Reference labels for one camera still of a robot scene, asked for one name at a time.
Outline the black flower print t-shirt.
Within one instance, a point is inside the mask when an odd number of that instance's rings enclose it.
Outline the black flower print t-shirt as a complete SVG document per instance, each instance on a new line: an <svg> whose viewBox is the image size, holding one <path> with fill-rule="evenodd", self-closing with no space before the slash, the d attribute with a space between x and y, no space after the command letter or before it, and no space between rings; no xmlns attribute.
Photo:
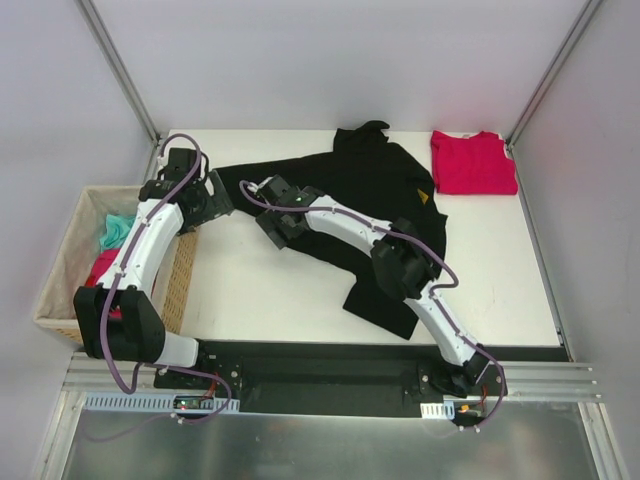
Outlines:
<svg viewBox="0 0 640 480"><path fill-rule="evenodd" d="M234 207L253 217L262 210L242 195L240 181L259 183L280 175L291 185L317 188L365 215L410 221L416 236L443 257L447 217L437 209L432 176L402 146L389 141L384 133L388 127L383 121L373 120L355 130L339 129L330 152L229 166L219 169L218 174ZM314 232L304 233L288 245L355 275L344 310L403 339L411 337L416 315L378 288L371 261L363 253L334 237Z"/></svg>

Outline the wicker laundry basket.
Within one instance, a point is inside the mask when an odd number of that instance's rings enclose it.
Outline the wicker laundry basket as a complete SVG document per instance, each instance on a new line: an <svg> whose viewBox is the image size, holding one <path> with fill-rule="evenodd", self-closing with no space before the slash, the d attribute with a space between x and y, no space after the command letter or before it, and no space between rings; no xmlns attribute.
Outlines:
<svg viewBox="0 0 640 480"><path fill-rule="evenodd" d="M63 242L38 301L34 323L80 344L73 296L89 278L100 253L99 237L109 214L130 216L137 186L88 186L80 194ZM151 302L168 331L180 333L197 250L198 232L175 238L156 277Z"/></svg>

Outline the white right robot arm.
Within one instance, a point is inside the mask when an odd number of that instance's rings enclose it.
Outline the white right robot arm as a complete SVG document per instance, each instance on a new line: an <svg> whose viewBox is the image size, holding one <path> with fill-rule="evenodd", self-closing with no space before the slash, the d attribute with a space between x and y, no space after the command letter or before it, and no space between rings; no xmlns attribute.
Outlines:
<svg viewBox="0 0 640 480"><path fill-rule="evenodd" d="M278 247L306 232L329 235L371 260L375 281L388 297L404 303L425 325L444 362L447 388L469 395L486 381L492 360L485 348L455 318L441 296L459 280L453 270L418 238L405 219L376 219L313 188L300 189L279 175L241 187L262 207L257 221Z"/></svg>

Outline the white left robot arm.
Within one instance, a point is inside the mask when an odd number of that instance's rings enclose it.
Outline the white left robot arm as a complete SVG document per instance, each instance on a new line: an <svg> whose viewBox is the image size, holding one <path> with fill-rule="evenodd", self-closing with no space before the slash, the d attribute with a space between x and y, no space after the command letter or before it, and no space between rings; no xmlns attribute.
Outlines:
<svg viewBox="0 0 640 480"><path fill-rule="evenodd" d="M86 353L112 360L177 367L188 388L204 387L210 363L194 338L169 332L151 302L173 240L233 211L230 197L198 147L172 148L158 177L139 192L133 226L110 267L93 286L77 289L73 306Z"/></svg>

